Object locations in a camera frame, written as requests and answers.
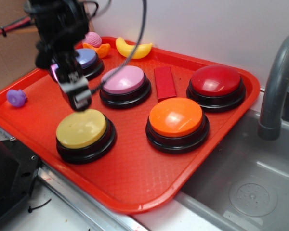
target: purple toy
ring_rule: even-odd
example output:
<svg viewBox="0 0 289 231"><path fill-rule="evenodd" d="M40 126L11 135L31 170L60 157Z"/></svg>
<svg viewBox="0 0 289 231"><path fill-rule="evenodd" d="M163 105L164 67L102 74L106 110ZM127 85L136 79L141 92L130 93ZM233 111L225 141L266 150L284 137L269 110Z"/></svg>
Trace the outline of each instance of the purple toy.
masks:
<svg viewBox="0 0 289 231"><path fill-rule="evenodd" d="M22 107L24 106L27 97L26 94L22 90L9 90L6 94L6 98L8 102L14 107Z"/></svg>

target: sink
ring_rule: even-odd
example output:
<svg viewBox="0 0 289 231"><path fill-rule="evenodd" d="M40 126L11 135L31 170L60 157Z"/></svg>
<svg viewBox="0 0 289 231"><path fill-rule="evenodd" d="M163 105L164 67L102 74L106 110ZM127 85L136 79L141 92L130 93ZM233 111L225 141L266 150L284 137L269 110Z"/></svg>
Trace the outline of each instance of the sink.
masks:
<svg viewBox="0 0 289 231"><path fill-rule="evenodd" d="M248 110L182 187L232 230L289 230L289 122L280 138L257 135L260 114Z"/></svg>

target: toy banana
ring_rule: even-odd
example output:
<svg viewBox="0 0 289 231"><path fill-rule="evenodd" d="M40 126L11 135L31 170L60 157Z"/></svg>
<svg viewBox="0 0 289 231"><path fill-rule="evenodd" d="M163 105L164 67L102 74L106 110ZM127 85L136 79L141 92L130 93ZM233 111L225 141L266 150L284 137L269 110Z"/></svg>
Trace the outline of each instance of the toy banana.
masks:
<svg viewBox="0 0 289 231"><path fill-rule="evenodd" d="M132 56L132 59L141 59L146 57L150 53L152 46L152 43L139 44L137 50ZM123 55L124 57L128 57L135 48L135 45L129 45L125 42L123 38L119 37L116 39L116 47L121 55Z"/></svg>

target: black cable tie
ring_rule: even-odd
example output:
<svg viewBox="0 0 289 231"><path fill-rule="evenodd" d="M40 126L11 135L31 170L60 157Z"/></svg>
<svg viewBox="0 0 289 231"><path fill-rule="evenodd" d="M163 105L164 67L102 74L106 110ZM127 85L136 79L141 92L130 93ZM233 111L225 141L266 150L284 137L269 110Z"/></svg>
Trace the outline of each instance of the black cable tie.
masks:
<svg viewBox="0 0 289 231"><path fill-rule="evenodd" d="M45 202L44 204L42 204L42 205L40 205L40 206L38 206L38 207L35 207L35 208L31 208L31 206L29 206L28 212L29 212L29 213L32 213L32 211L33 211L34 209L38 209L38 208L41 208L41 207L47 205L51 200L52 200L52 199L49 199L49 200L48 200L47 202Z"/></svg>
<svg viewBox="0 0 289 231"><path fill-rule="evenodd" d="M6 37L6 31L4 30L4 27L1 27L1 30L2 30L3 37Z"/></svg>

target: red tray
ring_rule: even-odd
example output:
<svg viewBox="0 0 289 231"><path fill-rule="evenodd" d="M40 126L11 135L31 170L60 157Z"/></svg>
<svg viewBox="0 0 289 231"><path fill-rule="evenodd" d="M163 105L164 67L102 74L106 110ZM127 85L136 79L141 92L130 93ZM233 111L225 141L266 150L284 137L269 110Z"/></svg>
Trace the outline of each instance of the red tray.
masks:
<svg viewBox="0 0 289 231"><path fill-rule="evenodd" d="M117 52L115 38L105 37L103 43L110 43L112 47L110 54L103 59L105 73L125 58ZM191 75L200 67L211 64L216 63L157 48L143 59L132 60L129 65L140 67L150 79L152 94L143 104L124 110L107 108L101 103L99 94L92 96L90 108L101 111L114 123L118 139L109 153L89 164L68 164L56 150L56 128L73 111L46 71L36 69L0 91L0 126L106 207L124 214L144 212L175 196L258 97L258 80L237 69L246 86L246 98L231 111L206 113L210 133L201 147L186 154L165 154L155 150L145 135L149 112L158 102L154 68L170 66L178 97L186 97ZM96 86L102 76L91 80L90 87ZM28 97L25 106L15 108L7 102L9 89L25 92Z"/></svg>

